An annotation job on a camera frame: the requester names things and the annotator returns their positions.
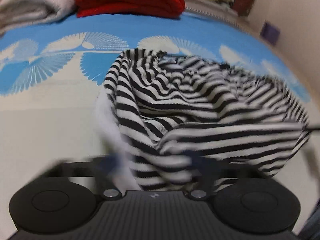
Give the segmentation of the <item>striped white baby garment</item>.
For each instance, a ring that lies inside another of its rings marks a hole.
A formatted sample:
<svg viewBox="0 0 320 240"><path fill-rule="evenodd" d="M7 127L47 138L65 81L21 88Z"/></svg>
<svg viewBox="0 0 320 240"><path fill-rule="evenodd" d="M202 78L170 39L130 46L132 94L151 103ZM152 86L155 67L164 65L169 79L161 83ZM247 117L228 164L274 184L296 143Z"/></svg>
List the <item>striped white baby garment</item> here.
<svg viewBox="0 0 320 240"><path fill-rule="evenodd" d="M112 63L94 113L123 190L192 188L200 173L187 152L272 177L310 138L304 106L280 79L141 48Z"/></svg>

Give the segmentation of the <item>blue white patterned bedspread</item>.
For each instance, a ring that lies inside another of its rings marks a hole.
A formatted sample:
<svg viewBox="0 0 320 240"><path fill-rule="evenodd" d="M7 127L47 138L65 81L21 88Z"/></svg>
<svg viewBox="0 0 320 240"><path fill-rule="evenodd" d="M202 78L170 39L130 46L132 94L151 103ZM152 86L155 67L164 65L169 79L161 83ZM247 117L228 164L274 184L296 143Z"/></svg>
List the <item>blue white patterned bedspread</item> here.
<svg viewBox="0 0 320 240"><path fill-rule="evenodd" d="M301 100L310 100L300 81L265 44L226 23L191 13L176 20L137 15L70 16L58 23L9 31L1 38L1 95L28 90L71 62L84 77L100 85L117 55L131 48L197 55L275 76Z"/></svg>

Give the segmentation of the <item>folded beige blanket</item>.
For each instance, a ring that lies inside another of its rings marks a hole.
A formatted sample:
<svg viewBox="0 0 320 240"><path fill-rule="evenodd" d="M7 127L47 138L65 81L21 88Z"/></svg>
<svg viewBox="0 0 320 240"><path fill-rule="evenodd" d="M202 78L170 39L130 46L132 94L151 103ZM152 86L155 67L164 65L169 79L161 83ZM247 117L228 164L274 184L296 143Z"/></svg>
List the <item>folded beige blanket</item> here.
<svg viewBox="0 0 320 240"><path fill-rule="evenodd" d="M75 0L1 0L1 34L35 24L57 22L75 10Z"/></svg>

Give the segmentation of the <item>purple wall socket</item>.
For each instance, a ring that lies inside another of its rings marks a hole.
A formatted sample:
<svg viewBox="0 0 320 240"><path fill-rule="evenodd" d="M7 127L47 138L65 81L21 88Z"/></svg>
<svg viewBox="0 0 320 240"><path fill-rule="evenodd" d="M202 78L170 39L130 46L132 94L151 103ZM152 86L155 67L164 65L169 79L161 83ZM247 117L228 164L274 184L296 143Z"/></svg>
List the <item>purple wall socket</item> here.
<svg viewBox="0 0 320 240"><path fill-rule="evenodd" d="M261 32L260 37L263 38L265 41L270 43L271 45L275 46L278 42L280 36L280 30L269 22L265 22Z"/></svg>

